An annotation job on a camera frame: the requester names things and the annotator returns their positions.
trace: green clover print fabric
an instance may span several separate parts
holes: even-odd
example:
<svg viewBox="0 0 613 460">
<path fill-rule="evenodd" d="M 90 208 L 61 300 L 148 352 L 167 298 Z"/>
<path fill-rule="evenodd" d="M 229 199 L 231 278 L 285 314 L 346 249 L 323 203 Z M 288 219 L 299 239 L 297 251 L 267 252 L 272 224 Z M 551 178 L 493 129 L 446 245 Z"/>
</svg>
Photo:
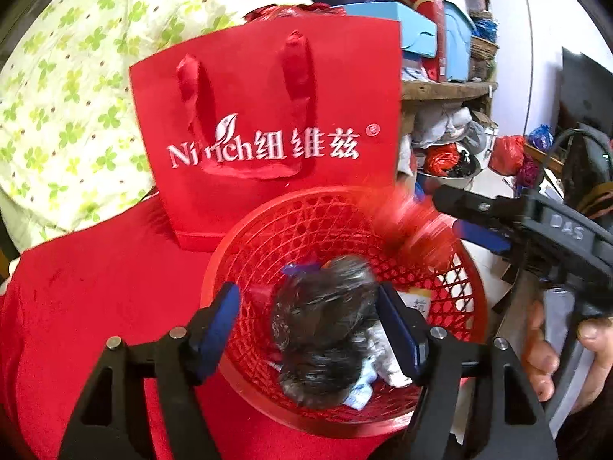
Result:
<svg viewBox="0 0 613 460">
<path fill-rule="evenodd" d="M 22 251 L 111 218 L 154 185 L 129 67 L 308 0 L 54 0 L 0 72 L 0 210 Z"/>
</svg>

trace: blue plastic bag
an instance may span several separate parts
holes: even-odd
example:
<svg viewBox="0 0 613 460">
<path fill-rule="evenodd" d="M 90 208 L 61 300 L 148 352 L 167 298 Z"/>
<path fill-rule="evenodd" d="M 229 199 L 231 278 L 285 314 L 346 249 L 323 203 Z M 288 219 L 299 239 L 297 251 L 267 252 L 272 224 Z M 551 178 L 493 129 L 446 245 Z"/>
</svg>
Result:
<svg viewBox="0 0 613 460">
<path fill-rule="evenodd" d="M 487 41 L 495 43 L 498 39 L 498 22 L 491 19 L 473 18 L 474 27 L 473 36 L 483 38 Z"/>
<path fill-rule="evenodd" d="M 421 188 L 419 183 L 415 184 L 415 199 L 417 199 L 419 202 L 423 202 L 425 199 L 424 190 Z"/>
<path fill-rule="evenodd" d="M 541 124 L 528 135 L 528 143 L 542 152 L 548 152 L 554 142 L 554 137 L 549 132 L 547 124 Z"/>
</svg>

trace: red ribbon handle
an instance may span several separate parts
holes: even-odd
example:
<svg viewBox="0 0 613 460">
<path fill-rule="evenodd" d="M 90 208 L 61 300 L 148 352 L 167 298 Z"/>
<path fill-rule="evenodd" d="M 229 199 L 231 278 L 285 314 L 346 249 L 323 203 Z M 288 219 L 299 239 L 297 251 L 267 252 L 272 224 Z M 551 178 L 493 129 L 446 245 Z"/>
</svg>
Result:
<svg viewBox="0 0 613 460">
<path fill-rule="evenodd" d="M 281 67 L 287 93 L 292 102 L 291 132 L 298 130 L 302 136 L 313 124 L 315 104 L 315 81 L 313 61 L 308 39 L 299 31 L 293 31 L 280 51 Z M 183 105 L 188 112 L 188 131 L 200 143 L 200 148 L 213 147 L 216 143 L 217 120 L 212 106 L 213 89 L 202 63 L 192 55 L 185 55 L 177 67 L 177 78 Z M 206 157 L 204 152 L 200 165 L 205 173 L 218 176 L 233 176 L 242 179 L 289 178 L 300 172 L 302 160 L 286 157 L 282 161 L 262 161 L 262 167 L 240 169 L 228 163 L 218 163 Z"/>
</svg>

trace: wooden shelf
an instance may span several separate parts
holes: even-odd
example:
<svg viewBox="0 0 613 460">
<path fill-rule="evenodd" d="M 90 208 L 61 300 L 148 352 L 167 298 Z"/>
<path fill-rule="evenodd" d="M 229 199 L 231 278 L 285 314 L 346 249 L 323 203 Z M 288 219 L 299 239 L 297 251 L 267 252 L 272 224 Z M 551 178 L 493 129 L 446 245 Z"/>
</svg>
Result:
<svg viewBox="0 0 613 460">
<path fill-rule="evenodd" d="M 539 163 L 542 163 L 545 158 L 547 158 L 547 154 L 545 152 L 540 151 L 536 147 L 532 147 L 527 141 L 523 144 L 523 152 Z M 558 178 L 562 178 L 563 167 L 564 163 L 561 163 L 556 158 L 551 158 L 549 169 L 551 169 L 554 175 L 556 175 Z"/>
<path fill-rule="evenodd" d="M 402 81 L 403 100 L 465 100 L 477 99 L 488 95 L 498 87 L 497 82 L 422 82 Z"/>
</svg>

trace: human hand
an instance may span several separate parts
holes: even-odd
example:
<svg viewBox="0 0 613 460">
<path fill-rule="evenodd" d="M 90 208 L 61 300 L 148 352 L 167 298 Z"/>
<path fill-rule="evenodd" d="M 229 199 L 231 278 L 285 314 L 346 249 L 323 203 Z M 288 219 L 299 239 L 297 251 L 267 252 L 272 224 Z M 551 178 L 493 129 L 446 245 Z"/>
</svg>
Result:
<svg viewBox="0 0 613 460">
<path fill-rule="evenodd" d="M 560 358 L 544 341 L 542 325 L 545 321 L 543 304 L 534 303 L 528 317 L 528 337 L 522 364 L 538 395 L 539 401 L 547 401 L 554 394 L 552 375 L 560 365 Z M 571 413 L 578 412 L 593 403 L 603 390 L 613 366 L 613 322 L 611 318 L 586 320 L 579 325 L 577 337 L 586 349 L 594 352 L 594 363 Z"/>
</svg>

